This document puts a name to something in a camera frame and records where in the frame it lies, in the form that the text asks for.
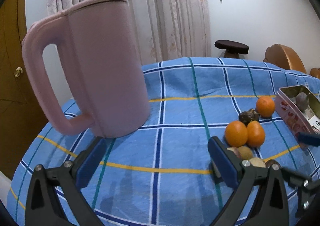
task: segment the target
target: pitcher handle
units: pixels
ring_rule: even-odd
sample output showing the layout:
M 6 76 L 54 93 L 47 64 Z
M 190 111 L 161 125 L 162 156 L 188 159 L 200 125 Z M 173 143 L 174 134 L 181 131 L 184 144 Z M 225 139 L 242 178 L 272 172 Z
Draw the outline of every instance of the pitcher handle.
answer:
M 22 42 L 22 57 L 33 91 L 47 119 L 60 133 L 75 135 L 92 127 L 94 120 L 87 113 L 71 119 L 66 118 L 53 92 L 42 58 L 43 50 L 49 44 L 55 44 L 58 51 L 71 49 L 68 38 L 68 18 L 52 20 L 52 17 L 48 17 L 31 26 Z

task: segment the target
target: yellow stripe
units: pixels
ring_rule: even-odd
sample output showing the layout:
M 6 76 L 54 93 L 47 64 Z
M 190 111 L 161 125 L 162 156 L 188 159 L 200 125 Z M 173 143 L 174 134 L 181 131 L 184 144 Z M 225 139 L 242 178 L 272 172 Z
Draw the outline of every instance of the yellow stripe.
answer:
M 290 151 L 293 151 L 293 150 L 295 150 L 295 149 L 298 149 L 299 147 L 300 147 L 299 145 L 295 145 L 295 146 L 289 148 L 289 150 L 290 150 Z M 280 157 L 280 156 L 285 155 L 286 153 L 289 153 L 289 150 L 288 150 L 288 149 L 287 149 L 287 150 L 284 150 L 284 151 L 282 151 L 281 153 L 275 154 L 275 155 L 270 156 L 270 157 L 268 157 L 268 158 L 265 158 L 265 159 L 263 159 L 263 160 L 266 162 L 266 161 L 268 161 L 268 160 L 270 160 L 270 159 L 276 159 L 276 158 L 278 158 L 278 157 Z
M 16 194 L 13 192 L 11 186 L 10 186 L 10 191 L 11 191 L 12 195 L 14 196 L 14 198 L 15 198 L 16 200 L 18 200 L 18 197 L 17 197 Z M 21 205 L 21 207 L 22 207 L 24 210 L 26 209 L 26 207 L 22 204 L 21 201 L 19 201 L 19 204 Z
M 58 145 L 56 142 L 52 141 L 51 139 L 48 139 L 43 136 L 37 136 L 39 138 L 42 138 L 46 140 L 47 142 L 53 144 L 55 147 L 59 148 L 63 152 L 70 154 L 74 158 L 77 157 L 76 154 L 70 152 L 68 149 L 65 149 L 64 147 Z M 290 148 L 290 151 L 293 151 L 295 149 L 298 149 L 299 145 L 295 145 Z M 289 153 L 288 150 L 282 151 L 276 155 L 273 155 L 271 157 L 263 159 L 265 162 L 270 159 L 276 159 L 280 156 L 283 156 L 285 154 Z M 209 170 L 200 170 L 200 169 L 187 169 L 187 168 L 149 168 L 149 167 L 140 167 L 140 166 L 131 166 L 131 165 L 124 165 L 124 164 L 118 164 L 118 163 L 111 163 L 107 162 L 106 166 L 115 167 L 115 168 L 121 168 L 121 169 L 128 169 L 133 171 L 141 171 L 141 172 L 149 172 L 149 173 L 188 173 L 188 174 L 210 174 Z
M 203 98 L 256 98 L 255 95 L 209 95 L 209 96 L 201 96 L 201 99 Z M 168 101 L 168 100 L 194 100 L 197 98 L 191 97 L 191 98 L 181 98 L 181 97 L 172 97 L 172 98 L 159 98 L 159 99 L 151 99 L 149 102 L 160 102 L 160 101 Z

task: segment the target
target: blue plaid tablecloth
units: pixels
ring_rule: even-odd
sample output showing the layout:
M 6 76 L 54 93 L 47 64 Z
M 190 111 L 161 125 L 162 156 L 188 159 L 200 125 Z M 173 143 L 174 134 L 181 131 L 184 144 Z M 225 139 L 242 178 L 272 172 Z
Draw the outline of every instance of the blue plaid tablecloth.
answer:
M 87 188 L 89 205 L 105 225 L 209 225 L 232 190 L 214 180 L 207 141 L 223 138 L 226 125 L 254 108 L 260 95 L 275 96 L 280 87 L 309 85 L 317 94 L 320 80 L 264 62 L 226 58 L 181 58 L 143 66 L 151 115 L 136 132 L 107 139 L 108 150 Z M 67 117 L 80 114 L 74 100 L 63 106 Z M 302 151 L 282 119 L 261 119 L 265 143 L 255 156 L 319 178 L 320 153 Z M 48 123 L 16 169 L 7 209 L 24 225 L 25 204 L 33 168 L 60 166 L 93 140 L 90 129 L 64 136 Z M 60 188 L 56 189 L 68 219 L 77 225 Z M 243 223 L 254 188 L 236 225 Z M 287 187 L 290 225 L 294 225 L 297 191 Z

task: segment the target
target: pink tin box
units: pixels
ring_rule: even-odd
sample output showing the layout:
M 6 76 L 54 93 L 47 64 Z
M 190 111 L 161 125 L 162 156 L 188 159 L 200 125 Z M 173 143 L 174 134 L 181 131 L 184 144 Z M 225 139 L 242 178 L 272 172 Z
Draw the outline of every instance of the pink tin box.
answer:
M 301 92 L 306 93 L 309 99 L 309 107 L 303 113 L 295 105 L 295 97 Z M 280 88 L 275 98 L 275 104 L 276 112 L 287 124 L 296 139 L 299 132 L 319 134 L 317 124 L 320 120 L 320 102 L 305 86 Z M 299 145 L 302 149 L 307 147 L 304 143 L 299 143 Z

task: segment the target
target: stool seat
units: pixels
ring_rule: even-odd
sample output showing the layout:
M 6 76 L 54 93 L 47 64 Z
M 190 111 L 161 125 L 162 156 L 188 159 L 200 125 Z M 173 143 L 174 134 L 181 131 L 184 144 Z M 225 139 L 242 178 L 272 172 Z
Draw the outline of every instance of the stool seat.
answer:
M 218 40 L 214 44 L 218 49 L 226 49 L 225 58 L 239 58 L 239 54 L 248 54 L 249 46 L 237 41 Z

